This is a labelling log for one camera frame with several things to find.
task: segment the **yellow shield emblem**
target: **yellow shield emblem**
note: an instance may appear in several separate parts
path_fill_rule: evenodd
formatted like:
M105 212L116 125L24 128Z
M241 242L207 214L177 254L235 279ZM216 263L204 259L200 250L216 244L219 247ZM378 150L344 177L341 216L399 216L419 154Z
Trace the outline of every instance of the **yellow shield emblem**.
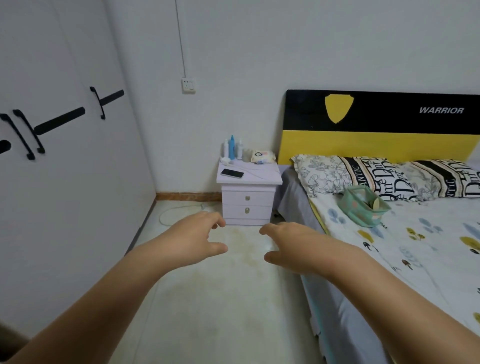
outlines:
M350 95L330 94L325 97L327 114L335 124L342 121L353 104L353 97Z

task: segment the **white bottle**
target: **white bottle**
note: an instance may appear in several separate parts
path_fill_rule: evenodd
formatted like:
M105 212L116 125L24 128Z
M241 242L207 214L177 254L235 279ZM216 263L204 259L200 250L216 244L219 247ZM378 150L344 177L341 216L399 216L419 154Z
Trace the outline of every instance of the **white bottle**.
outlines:
M225 143L223 143L223 157L228 158L228 139L225 139Z
M239 139L239 143L237 144L237 159L241 159L243 155L243 143L241 139Z

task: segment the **white wardrobe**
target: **white wardrobe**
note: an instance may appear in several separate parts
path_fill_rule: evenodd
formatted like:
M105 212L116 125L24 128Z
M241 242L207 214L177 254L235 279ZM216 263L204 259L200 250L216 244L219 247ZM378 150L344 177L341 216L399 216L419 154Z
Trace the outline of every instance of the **white wardrobe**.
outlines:
M155 198L102 0L0 1L0 321L32 336Z

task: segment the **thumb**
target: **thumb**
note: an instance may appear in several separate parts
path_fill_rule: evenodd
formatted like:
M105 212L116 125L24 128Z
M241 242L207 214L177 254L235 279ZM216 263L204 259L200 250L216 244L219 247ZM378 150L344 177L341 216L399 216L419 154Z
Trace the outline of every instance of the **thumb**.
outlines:
M228 246L223 243L208 243L208 256L215 256L226 253Z
M268 252L267 254L265 254L264 260L265 262L275 264L276 266L283 266L282 254L279 251Z

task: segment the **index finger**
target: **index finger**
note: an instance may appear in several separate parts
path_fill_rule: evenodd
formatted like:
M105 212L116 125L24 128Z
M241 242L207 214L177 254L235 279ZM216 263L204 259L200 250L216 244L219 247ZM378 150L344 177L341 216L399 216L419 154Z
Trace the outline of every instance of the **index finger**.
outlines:
M273 239L275 232L277 231L278 226L269 222L268 224L263 225L258 232L262 235L268 235Z
M211 227L218 225L222 228L227 224L225 220L223 220L222 215L220 215L218 212L209 212L208 221L210 222Z

